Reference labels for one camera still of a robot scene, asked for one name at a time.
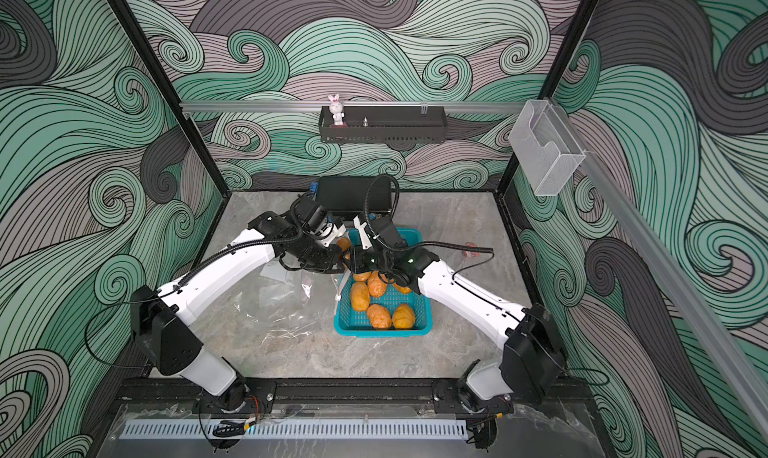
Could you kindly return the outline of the clear pink-zipper bag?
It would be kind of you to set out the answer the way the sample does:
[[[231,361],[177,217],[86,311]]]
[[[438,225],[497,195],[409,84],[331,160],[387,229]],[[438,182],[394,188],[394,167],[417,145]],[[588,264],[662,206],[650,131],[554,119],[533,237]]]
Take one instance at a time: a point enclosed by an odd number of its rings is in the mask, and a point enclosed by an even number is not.
[[[328,247],[330,244],[337,245],[337,241],[342,237],[349,238],[347,228],[343,220],[341,218],[333,217],[323,219],[317,228],[311,229],[309,226],[306,226],[305,235],[308,236],[314,243],[319,243],[324,247]],[[344,264],[344,272],[340,274],[340,278],[334,279],[334,286],[336,290],[334,296],[335,311],[338,310],[342,291],[352,277],[352,272],[348,267],[350,264],[350,249],[346,252],[343,252],[342,263]]]

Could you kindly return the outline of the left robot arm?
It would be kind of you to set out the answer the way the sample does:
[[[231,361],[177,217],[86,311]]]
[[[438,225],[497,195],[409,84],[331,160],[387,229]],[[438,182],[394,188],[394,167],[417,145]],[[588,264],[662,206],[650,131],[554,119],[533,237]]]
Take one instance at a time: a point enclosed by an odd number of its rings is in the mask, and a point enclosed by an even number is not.
[[[267,211],[249,222],[232,242],[182,277],[157,289],[143,286],[130,298],[131,337],[163,376],[178,375],[202,391],[223,412],[237,412],[248,401],[245,378],[224,358],[208,350],[192,324],[225,292],[252,271],[287,256],[300,270],[341,272],[346,233],[335,217],[305,193],[287,211]]]

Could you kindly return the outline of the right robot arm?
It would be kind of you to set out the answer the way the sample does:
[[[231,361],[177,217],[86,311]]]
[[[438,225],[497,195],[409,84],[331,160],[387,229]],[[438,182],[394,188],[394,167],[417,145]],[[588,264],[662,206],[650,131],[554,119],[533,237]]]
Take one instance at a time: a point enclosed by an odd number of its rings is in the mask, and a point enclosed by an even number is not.
[[[566,352],[553,316],[540,304],[526,308],[483,289],[434,252],[458,251],[458,244],[408,244],[392,222],[400,193],[394,177],[365,178],[353,189],[360,203],[353,219],[360,243],[345,261],[352,271],[377,272],[450,308],[497,345],[499,358],[468,368],[461,385],[468,401],[510,396],[541,403],[565,368]]]

